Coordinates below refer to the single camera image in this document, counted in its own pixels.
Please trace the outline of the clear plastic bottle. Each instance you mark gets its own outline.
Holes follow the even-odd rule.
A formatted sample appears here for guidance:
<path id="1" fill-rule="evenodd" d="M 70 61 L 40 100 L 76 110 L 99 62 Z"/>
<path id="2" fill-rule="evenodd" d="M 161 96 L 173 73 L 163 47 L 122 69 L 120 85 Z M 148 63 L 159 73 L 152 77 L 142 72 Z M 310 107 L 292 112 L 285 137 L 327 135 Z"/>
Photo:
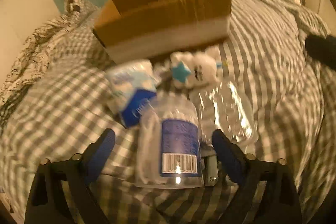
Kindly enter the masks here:
<path id="1" fill-rule="evenodd" d="M 241 148 L 258 140 L 252 105 L 231 79 L 194 89 L 189 99 L 197 110 L 202 143 L 212 145 L 215 130 Z"/>

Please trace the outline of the clear bottle blue label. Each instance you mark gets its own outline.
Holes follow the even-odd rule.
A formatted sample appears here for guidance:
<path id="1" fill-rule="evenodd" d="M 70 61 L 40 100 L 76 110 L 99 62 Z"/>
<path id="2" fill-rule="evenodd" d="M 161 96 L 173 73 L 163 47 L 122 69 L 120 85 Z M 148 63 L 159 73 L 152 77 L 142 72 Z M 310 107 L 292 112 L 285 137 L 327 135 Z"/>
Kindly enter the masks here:
<path id="1" fill-rule="evenodd" d="M 184 96 L 157 96 L 141 113 L 135 185 L 188 189 L 203 185 L 198 116 Z"/>

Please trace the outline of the white cloud plush blue star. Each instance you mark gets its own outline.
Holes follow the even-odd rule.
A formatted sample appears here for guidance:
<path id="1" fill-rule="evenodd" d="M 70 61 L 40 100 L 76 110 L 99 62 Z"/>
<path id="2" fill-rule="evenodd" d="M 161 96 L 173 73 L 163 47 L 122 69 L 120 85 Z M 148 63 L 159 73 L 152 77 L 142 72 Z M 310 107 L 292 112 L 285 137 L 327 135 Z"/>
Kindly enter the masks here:
<path id="1" fill-rule="evenodd" d="M 193 89 L 219 82 L 223 68 L 218 46 L 194 53 L 173 52 L 170 61 L 173 84 L 177 89 Z"/>

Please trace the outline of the brown cardboard box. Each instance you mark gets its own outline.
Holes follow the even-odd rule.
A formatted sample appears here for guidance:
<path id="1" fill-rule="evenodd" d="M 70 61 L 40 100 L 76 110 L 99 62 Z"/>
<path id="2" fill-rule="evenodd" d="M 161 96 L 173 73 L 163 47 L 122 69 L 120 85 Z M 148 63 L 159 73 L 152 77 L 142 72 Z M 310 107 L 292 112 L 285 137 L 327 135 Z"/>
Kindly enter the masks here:
<path id="1" fill-rule="evenodd" d="M 92 31 L 121 64 L 203 49 L 228 37 L 232 0 L 108 0 Z"/>

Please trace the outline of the blue white tissue pack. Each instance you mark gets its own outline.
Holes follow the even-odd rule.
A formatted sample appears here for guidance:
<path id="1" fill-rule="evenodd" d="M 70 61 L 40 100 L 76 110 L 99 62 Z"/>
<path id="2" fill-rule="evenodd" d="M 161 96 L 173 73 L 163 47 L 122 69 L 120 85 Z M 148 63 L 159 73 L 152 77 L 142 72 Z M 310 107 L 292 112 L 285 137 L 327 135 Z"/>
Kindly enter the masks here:
<path id="1" fill-rule="evenodd" d="M 126 128 L 137 125 L 143 108 L 157 95 L 151 62 L 148 59 L 131 61 L 109 67 L 105 74 L 112 93 L 108 107 Z"/>

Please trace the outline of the floral white blanket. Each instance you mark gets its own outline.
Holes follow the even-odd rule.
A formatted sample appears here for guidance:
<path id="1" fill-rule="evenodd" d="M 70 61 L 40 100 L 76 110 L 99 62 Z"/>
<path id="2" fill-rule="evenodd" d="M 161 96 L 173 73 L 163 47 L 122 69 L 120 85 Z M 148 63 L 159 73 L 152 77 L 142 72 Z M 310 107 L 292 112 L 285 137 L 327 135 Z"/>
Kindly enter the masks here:
<path id="1" fill-rule="evenodd" d="M 42 24 L 27 37 L 1 87 L 1 106 L 45 74 L 52 51 L 60 39 L 77 26 L 79 19 L 79 12 L 60 15 Z"/>

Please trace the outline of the patterned pillow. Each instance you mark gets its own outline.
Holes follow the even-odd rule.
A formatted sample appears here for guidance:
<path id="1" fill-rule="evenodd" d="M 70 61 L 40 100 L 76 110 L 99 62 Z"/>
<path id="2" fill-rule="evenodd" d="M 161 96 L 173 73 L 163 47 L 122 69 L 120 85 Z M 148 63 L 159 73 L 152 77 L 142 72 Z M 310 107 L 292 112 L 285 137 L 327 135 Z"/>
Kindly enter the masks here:
<path id="1" fill-rule="evenodd" d="M 94 12 L 98 9 L 90 0 L 64 0 L 64 11 L 66 14 L 78 12 L 81 15 Z"/>

